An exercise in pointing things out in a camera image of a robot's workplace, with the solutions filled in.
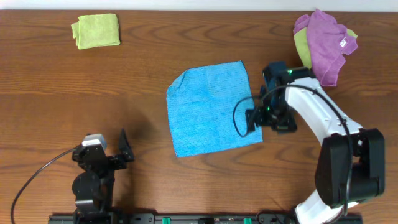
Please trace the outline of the folded light green cloth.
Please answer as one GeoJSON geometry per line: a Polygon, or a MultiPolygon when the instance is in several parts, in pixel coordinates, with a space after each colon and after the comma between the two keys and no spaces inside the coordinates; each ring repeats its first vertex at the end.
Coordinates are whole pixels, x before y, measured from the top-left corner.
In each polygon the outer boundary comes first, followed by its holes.
{"type": "Polygon", "coordinates": [[[115,14],[84,15],[71,25],[72,36],[79,50],[115,46],[121,43],[119,21],[115,14]]]}

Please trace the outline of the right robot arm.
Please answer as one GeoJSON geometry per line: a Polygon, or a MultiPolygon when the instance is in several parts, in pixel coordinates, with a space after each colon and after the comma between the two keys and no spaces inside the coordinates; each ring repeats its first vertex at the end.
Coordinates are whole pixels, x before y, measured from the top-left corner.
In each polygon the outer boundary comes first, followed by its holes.
{"type": "Polygon", "coordinates": [[[385,139],[349,118],[323,91],[311,69],[268,65],[259,104],[246,110],[246,133],[269,126],[280,133],[297,130],[297,112],[320,145],[315,190],[277,223],[360,223],[347,216],[356,205],[385,190],[385,139]]]}

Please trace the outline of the light green cloth under pile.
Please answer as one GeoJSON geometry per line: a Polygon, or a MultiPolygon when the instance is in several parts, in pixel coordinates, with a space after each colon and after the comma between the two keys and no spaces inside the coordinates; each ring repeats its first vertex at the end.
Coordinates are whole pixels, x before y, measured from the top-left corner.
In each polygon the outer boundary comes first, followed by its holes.
{"type": "Polygon", "coordinates": [[[312,68],[312,58],[307,40],[306,27],[294,34],[294,42],[303,66],[307,67],[308,69],[312,68]]]}

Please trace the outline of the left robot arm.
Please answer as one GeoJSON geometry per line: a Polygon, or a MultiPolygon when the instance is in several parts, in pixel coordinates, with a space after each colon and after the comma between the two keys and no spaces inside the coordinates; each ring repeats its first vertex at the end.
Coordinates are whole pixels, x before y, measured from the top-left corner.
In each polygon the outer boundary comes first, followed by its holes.
{"type": "Polygon", "coordinates": [[[125,169],[128,162],[134,161],[132,147],[124,129],[119,136],[120,153],[107,156],[106,147],[102,134],[90,134],[85,136],[72,153],[72,160],[84,170],[72,184],[76,208],[83,214],[94,215],[110,210],[113,202],[114,173],[125,169]]]}

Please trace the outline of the blue microfiber cloth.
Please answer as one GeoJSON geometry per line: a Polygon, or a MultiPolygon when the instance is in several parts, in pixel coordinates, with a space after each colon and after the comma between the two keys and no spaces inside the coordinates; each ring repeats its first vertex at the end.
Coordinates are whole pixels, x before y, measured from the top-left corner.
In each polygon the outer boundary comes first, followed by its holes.
{"type": "Polygon", "coordinates": [[[246,133],[245,111],[254,108],[241,61],[184,71],[167,89],[170,133],[177,157],[225,151],[263,141],[246,133]]]}

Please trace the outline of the purple microfiber cloth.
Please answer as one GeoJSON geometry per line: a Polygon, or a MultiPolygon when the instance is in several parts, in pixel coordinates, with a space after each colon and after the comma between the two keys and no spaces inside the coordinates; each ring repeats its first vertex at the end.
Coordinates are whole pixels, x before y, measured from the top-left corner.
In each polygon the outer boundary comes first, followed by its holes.
{"type": "Polygon", "coordinates": [[[345,55],[352,54],[358,48],[358,35],[319,9],[295,21],[293,36],[304,27],[307,28],[312,58],[310,69],[321,86],[337,86],[338,75],[346,62],[345,55]]]}

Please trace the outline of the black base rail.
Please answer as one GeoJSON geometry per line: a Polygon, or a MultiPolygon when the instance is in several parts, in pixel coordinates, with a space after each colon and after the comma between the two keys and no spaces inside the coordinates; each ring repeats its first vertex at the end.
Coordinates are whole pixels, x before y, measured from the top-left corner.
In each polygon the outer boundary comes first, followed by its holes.
{"type": "Polygon", "coordinates": [[[89,220],[78,215],[51,215],[48,224],[104,223],[104,224],[278,224],[297,223],[290,215],[262,213],[260,215],[154,215],[137,213],[108,215],[89,220]]]}

